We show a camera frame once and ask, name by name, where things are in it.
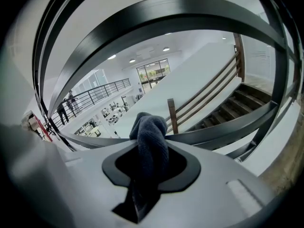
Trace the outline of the white work table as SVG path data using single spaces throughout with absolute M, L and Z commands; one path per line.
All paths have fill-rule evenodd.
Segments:
M 110 104 L 110 108 L 103 107 L 98 109 L 96 114 L 86 118 L 73 134 L 86 137 L 120 138 L 115 125 L 126 111 L 118 104 L 116 104 L 118 108 L 114 107 L 112 109 L 111 106 L 114 105 Z

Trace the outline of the dark wooden handrail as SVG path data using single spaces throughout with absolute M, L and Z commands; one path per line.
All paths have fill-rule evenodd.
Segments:
M 144 0 L 113 14 L 76 47 L 58 77 L 49 107 L 43 101 L 43 87 L 48 59 L 55 41 L 72 13 L 85 0 L 50 0 L 42 15 L 35 36 L 33 51 L 33 84 L 36 100 L 43 117 L 51 121 L 54 110 L 68 90 L 86 74 L 94 59 L 106 60 L 141 40 L 184 29 L 219 29 L 237 32 L 276 50 L 276 76 L 266 120 L 249 145 L 236 150 L 241 161 L 248 160 L 263 140 L 284 116 L 279 112 L 285 93 L 297 96 L 299 83 L 287 87 L 289 60 L 299 68 L 301 36 L 292 14 L 282 0 L 259 0 L 268 20 L 264 21 L 251 11 L 227 0 Z

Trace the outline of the large window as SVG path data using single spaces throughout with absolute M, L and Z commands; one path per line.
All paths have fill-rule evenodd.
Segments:
M 171 72 L 168 59 L 152 62 L 138 67 L 136 70 L 145 93 L 149 92 Z

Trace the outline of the dark staircase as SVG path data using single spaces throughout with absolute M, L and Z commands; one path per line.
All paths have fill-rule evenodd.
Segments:
M 270 93 L 241 83 L 223 103 L 187 131 L 192 132 L 235 120 L 262 107 L 270 100 Z

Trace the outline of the red top table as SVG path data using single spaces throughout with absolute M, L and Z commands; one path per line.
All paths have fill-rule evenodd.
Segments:
M 30 110 L 26 112 L 21 120 L 22 128 L 32 131 L 36 135 L 38 135 L 42 140 L 53 142 L 45 127 L 41 123 L 41 121 L 36 117 L 36 115 Z

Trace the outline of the dark blue cloth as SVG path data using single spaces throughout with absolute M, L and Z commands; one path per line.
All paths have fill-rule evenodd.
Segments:
M 167 128 L 163 117 L 141 112 L 129 134 L 131 140 L 137 141 L 126 158 L 131 181 L 125 201 L 113 211 L 131 222 L 139 223 L 160 197 L 158 185 L 169 168 Z

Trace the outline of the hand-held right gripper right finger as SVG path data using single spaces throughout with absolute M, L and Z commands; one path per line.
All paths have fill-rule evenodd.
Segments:
M 233 159 L 180 142 L 167 141 L 195 156 L 198 178 L 185 191 L 162 194 L 140 228 L 256 228 L 283 197 Z

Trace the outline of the black metal balcony railing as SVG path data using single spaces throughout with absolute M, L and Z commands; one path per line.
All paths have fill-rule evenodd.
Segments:
M 75 114 L 73 106 L 71 102 L 68 99 L 68 95 L 64 98 L 62 101 L 62 104 L 65 108 L 66 114 L 68 116 L 69 121 L 71 121 L 73 118 L 76 118 L 78 115 L 80 115 L 82 112 L 90 108 L 91 106 L 97 104 L 101 100 L 104 100 L 110 96 L 112 96 L 114 93 L 119 92 L 127 87 L 130 87 L 130 81 L 128 78 L 118 80 L 112 83 L 108 83 L 105 85 L 100 85 L 95 88 L 83 91 L 79 94 L 74 95 L 74 97 L 77 97 L 77 103 L 79 106 L 79 113 Z M 57 128 L 60 128 L 63 126 L 61 123 L 60 117 L 57 113 L 57 110 L 52 115 L 52 120 Z

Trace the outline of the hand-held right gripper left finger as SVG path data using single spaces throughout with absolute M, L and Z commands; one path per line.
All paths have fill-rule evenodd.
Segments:
M 58 148 L 63 177 L 60 188 L 68 210 L 58 228 L 142 228 L 113 212 L 124 202 L 128 189 L 114 185 L 102 170 L 102 164 L 112 154 L 128 151 L 135 140 L 76 152 Z

